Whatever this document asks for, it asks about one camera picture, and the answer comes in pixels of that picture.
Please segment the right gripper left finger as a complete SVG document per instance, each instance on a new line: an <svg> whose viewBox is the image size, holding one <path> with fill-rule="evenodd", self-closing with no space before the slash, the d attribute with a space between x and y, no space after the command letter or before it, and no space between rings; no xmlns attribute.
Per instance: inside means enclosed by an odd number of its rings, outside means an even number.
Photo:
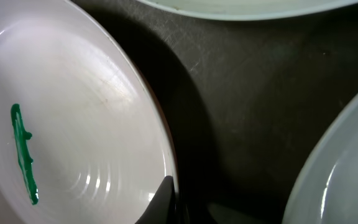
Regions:
<svg viewBox="0 0 358 224"><path fill-rule="evenodd" d="M175 223L175 191L173 177L166 176L145 212L135 224L172 224Z"/></svg>

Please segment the white plate top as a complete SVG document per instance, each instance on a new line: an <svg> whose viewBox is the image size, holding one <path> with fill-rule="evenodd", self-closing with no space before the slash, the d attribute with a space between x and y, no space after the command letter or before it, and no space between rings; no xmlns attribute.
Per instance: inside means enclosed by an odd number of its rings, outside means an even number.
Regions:
<svg viewBox="0 0 358 224"><path fill-rule="evenodd" d="M138 0L163 11L217 21L261 21L304 16L358 0Z"/></svg>

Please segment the white plate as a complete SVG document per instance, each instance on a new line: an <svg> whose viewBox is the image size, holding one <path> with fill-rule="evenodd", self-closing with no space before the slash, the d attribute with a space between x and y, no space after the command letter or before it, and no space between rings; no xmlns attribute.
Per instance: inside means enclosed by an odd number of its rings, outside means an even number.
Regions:
<svg viewBox="0 0 358 224"><path fill-rule="evenodd" d="M140 72L70 1L0 1L0 223L136 223L173 146Z"/></svg>
<svg viewBox="0 0 358 224"><path fill-rule="evenodd" d="M306 160L283 223L358 223L358 94Z"/></svg>
<svg viewBox="0 0 358 224"><path fill-rule="evenodd" d="M358 0L138 0L163 11L217 21L261 21L304 16Z"/></svg>

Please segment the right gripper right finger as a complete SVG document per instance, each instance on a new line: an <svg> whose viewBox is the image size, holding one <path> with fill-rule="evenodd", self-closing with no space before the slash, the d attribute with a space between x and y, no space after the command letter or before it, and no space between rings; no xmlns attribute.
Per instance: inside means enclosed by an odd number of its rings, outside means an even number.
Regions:
<svg viewBox="0 0 358 224"><path fill-rule="evenodd" d="M259 224L260 221L218 203L209 203L208 212L218 224Z"/></svg>

